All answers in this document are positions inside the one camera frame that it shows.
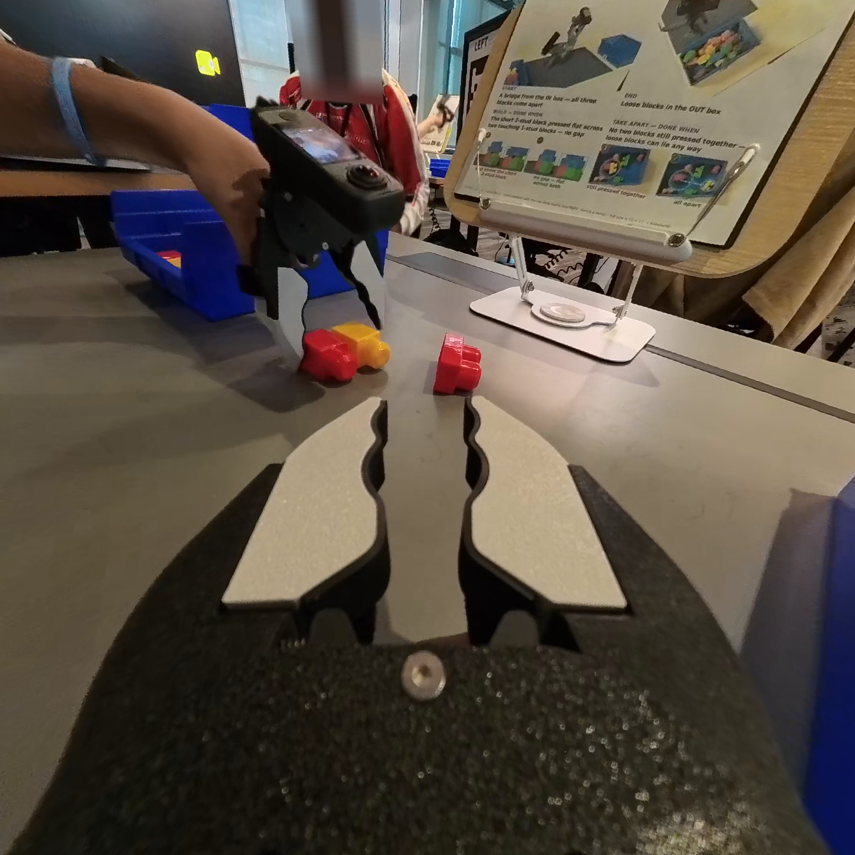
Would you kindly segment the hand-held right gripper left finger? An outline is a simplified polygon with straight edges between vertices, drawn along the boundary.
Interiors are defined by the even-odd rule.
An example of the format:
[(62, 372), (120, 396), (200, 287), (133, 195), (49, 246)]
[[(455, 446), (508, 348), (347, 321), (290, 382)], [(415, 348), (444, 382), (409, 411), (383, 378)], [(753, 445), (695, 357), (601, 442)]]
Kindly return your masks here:
[(286, 458), (221, 598), (231, 610), (370, 611), (391, 576), (387, 402), (372, 397)]

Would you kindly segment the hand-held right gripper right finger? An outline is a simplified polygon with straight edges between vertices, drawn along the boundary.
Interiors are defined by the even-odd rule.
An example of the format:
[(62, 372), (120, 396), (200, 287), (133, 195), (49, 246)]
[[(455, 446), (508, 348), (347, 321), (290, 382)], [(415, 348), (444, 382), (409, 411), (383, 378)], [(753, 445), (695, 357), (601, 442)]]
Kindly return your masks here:
[(627, 598), (569, 463), (486, 397), (465, 402), (464, 547), (476, 567), (532, 602), (625, 611)]

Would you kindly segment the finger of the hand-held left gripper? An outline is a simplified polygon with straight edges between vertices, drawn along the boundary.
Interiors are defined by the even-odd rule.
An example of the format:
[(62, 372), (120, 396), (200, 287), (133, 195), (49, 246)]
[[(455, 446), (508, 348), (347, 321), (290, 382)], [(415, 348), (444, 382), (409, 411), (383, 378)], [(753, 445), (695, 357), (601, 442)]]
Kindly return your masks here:
[(277, 270), (279, 317), (277, 340), (284, 354), (294, 362), (305, 356), (305, 309), (309, 302), (308, 283), (292, 268)]
[(387, 290), (384, 279), (388, 232), (369, 234), (346, 248), (346, 275), (375, 329), (386, 326)]

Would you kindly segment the blue plastic bin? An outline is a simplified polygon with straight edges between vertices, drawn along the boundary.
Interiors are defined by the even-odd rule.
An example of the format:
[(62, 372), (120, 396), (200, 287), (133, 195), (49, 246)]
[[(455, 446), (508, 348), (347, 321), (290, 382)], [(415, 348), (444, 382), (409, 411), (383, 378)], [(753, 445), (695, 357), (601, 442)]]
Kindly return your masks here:
[[(212, 104), (205, 109), (253, 140), (249, 108)], [(255, 310), (254, 298), (240, 286), (240, 259), (233, 238), (198, 191), (113, 191), (110, 208), (124, 258), (178, 301), (210, 322)], [(181, 269), (156, 254), (169, 250), (181, 254)], [(298, 272), (308, 283), (309, 299), (355, 293), (326, 250), (321, 251), (317, 266)]]
[(854, 852), (854, 482), (793, 491), (741, 646), (791, 780), (832, 853)]

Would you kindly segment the red two-stud block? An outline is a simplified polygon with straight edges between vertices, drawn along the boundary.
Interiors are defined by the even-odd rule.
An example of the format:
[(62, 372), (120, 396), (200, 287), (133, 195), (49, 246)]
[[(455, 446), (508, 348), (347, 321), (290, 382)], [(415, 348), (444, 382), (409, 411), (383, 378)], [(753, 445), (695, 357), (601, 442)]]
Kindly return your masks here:
[(481, 352), (468, 345), (461, 334), (444, 335), (433, 381), (433, 393), (452, 395), (468, 394), (480, 383)]

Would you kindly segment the person's left forearm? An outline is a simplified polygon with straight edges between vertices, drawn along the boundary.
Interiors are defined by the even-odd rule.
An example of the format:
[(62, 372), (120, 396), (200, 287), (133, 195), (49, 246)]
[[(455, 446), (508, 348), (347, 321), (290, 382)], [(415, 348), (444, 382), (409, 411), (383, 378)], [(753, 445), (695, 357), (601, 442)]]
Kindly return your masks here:
[[(2, 43), (2, 155), (83, 159), (63, 130), (52, 60)], [(71, 86), (92, 150), (104, 160), (184, 171), (181, 156), (191, 133), (208, 130), (215, 117), (173, 91), (77, 63)]]

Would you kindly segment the person's left hand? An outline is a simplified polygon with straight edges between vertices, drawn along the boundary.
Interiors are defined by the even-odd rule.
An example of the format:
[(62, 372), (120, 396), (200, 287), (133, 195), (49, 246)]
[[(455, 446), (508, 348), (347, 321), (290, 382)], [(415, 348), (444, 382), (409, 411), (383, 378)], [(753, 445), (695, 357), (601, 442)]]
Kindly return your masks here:
[(213, 121), (202, 132), (192, 132), (181, 164), (184, 171), (226, 224), (240, 263), (249, 266), (262, 216), (268, 162), (257, 146), (229, 126)]

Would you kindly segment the black framed marker sign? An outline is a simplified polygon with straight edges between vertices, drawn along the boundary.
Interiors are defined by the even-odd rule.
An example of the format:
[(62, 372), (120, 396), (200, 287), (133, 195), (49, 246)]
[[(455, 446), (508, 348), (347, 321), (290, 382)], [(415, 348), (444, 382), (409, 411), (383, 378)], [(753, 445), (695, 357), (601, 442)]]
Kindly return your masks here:
[(463, 132), (466, 117), (475, 101), (497, 32), (509, 16), (510, 10), (513, 9), (512, 4), (500, 9), (500, 5), (494, 2), (482, 2), (481, 6), (483, 9), (478, 23), (475, 23), (473, 16), (469, 16), (471, 20), (464, 19), (465, 23), (471, 23), (472, 26), (464, 30), (461, 36), (462, 59), (456, 119), (457, 139)]

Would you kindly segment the dark display screen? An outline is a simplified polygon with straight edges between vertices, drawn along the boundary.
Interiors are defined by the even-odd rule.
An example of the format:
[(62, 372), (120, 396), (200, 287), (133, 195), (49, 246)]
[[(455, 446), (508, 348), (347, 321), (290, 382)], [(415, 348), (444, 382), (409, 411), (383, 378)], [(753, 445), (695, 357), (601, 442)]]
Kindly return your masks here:
[(3, 1), (1, 27), (43, 57), (107, 59), (200, 105), (245, 106), (228, 1)]

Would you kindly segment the blue wristband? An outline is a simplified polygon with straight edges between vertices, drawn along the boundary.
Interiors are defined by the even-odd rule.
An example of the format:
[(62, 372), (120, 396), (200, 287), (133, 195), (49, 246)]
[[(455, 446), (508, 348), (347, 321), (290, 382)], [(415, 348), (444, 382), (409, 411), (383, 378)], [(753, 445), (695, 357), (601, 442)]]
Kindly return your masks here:
[(72, 66), (78, 63), (69, 57), (55, 57), (50, 62), (50, 82), (59, 110), (63, 130), (73, 149), (94, 167), (103, 167), (105, 160), (92, 150), (71, 86)]

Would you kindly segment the printed instruction sheet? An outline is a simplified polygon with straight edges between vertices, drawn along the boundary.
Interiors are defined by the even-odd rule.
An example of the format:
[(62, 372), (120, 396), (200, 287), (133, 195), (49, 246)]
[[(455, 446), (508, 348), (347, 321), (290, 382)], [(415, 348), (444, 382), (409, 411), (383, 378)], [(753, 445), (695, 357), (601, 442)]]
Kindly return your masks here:
[(723, 247), (852, 23), (847, 1), (525, 2), (455, 197)]

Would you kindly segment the beige cloth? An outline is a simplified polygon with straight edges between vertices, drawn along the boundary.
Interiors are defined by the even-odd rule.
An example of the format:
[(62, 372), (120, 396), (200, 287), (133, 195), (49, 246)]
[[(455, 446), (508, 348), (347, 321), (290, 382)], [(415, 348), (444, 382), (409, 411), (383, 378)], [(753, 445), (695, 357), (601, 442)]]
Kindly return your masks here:
[(638, 300), (691, 322), (793, 350), (853, 284), (853, 157), (837, 164), (792, 239), (769, 261), (722, 279), (648, 270)]

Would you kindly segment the white instruction sheet stand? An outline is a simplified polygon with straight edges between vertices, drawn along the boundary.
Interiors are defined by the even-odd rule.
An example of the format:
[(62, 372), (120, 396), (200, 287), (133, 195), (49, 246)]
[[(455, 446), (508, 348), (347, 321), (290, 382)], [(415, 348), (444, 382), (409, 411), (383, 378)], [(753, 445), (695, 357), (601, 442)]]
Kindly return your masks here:
[(631, 262), (641, 260), (644, 265), (635, 291), (639, 305), (642, 305), (638, 300), (640, 280), (648, 270), (716, 280), (748, 272), (769, 261), (792, 239), (835, 166), (853, 157), (852, 23), (775, 157), (747, 216), (723, 247), (691, 240), (692, 228), (686, 234), (618, 228), (609, 222), (595, 225), (591, 220), (561, 216), (550, 210), (525, 213), (508, 203), (492, 205), (487, 198), (456, 198), (456, 185), (473, 162), (474, 144), (480, 144), (485, 135), (484, 130), (476, 133), (475, 120), (469, 114), (473, 112), (476, 119), (482, 117), (521, 7), (510, 14), (498, 32), (446, 176), (445, 201), (457, 219), (476, 223), (481, 228), (491, 227)]

